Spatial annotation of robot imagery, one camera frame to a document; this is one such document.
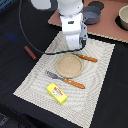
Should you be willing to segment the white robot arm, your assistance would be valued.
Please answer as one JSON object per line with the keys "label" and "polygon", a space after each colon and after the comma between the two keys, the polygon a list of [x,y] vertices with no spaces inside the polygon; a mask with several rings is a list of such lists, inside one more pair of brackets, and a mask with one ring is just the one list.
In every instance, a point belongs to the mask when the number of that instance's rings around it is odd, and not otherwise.
{"label": "white robot arm", "polygon": [[62,24],[62,32],[70,50],[80,49],[82,33],[83,2],[82,0],[56,0]]}

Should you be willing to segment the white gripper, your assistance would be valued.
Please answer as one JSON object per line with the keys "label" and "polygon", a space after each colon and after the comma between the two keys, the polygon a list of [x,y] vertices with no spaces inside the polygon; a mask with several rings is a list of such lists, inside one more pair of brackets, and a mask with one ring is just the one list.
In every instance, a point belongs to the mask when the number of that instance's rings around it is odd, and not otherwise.
{"label": "white gripper", "polygon": [[83,14],[79,13],[74,16],[61,16],[62,32],[70,50],[82,49],[88,38],[87,26],[83,21]]}

